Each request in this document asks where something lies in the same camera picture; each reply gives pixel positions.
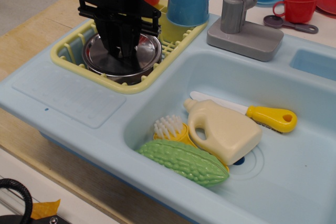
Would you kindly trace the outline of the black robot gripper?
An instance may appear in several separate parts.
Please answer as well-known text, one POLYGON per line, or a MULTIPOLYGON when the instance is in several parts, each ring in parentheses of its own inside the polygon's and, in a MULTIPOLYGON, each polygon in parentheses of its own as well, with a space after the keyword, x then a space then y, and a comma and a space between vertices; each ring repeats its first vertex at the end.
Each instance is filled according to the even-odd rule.
POLYGON ((118 48, 113 42, 113 25, 115 18, 123 22, 120 31, 121 53, 123 57, 134 57, 140 34, 159 35, 161 12, 145 0, 79 0, 79 15, 95 18, 99 14, 106 19, 95 18, 96 28, 104 48, 116 57, 118 48), (127 21, 139 19, 139 24, 128 24, 127 21))

